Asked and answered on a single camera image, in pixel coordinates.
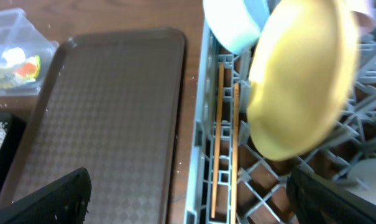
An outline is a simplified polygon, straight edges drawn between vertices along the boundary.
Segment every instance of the yellow bowl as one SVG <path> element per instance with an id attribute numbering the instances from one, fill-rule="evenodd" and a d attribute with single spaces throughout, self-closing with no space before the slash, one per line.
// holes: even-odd
<path id="1" fill-rule="evenodd" d="M 326 137 L 354 81 L 358 42 L 344 1 L 281 1 L 265 25 L 249 75 L 247 117 L 263 156 L 289 159 Z"/>

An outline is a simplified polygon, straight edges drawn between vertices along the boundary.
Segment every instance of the wooden stick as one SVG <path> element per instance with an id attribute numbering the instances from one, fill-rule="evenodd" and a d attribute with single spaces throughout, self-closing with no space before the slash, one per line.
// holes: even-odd
<path id="1" fill-rule="evenodd" d="M 218 100 L 217 100 L 217 126 L 214 143 L 214 170 L 213 170 L 213 192 L 211 197 L 211 218 L 215 218 L 217 202 L 217 185 L 219 169 L 219 151 L 221 147 L 221 120 L 222 120 L 222 97 L 224 93 L 224 62 L 219 65 L 218 75 Z"/>
<path id="2" fill-rule="evenodd" d="M 233 98 L 233 139 L 232 139 L 232 192 L 231 192 L 231 224 L 236 223 L 237 200 L 237 137 L 239 135 L 239 84 L 234 85 Z"/>

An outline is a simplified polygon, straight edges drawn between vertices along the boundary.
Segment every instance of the wooden table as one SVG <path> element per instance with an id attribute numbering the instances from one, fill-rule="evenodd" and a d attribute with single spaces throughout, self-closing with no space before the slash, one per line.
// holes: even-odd
<path id="1" fill-rule="evenodd" d="M 178 144 L 173 162 L 169 223 L 183 223 L 189 171 L 197 74 L 203 28 L 202 0 L 0 0 L 0 10 L 20 7 L 48 40 L 150 27 L 176 27 L 185 33 L 187 53 L 182 82 Z M 37 97 L 0 97 L 0 110 L 28 119 Z"/>

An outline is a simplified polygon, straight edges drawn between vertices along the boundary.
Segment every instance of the black container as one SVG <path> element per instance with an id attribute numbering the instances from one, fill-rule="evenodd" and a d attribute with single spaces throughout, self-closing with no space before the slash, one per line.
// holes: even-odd
<path id="1" fill-rule="evenodd" d="M 0 191 L 7 177 L 8 170 L 12 164 L 19 142 L 25 130 L 26 123 L 8 112 L 0 111 L 0 122 L 7 122 L 5 129 L 6 137 L 0 148 Z"/>

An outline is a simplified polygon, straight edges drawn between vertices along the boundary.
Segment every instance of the textured tray surface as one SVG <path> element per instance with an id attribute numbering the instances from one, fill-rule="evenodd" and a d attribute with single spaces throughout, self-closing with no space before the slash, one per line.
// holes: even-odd
<path id="1" fill-rule="evenodd" d="M 0 207 L 85 167 L 85 223 L 164 223 L 184 48 L 173 29 L 63 44 Z"/>

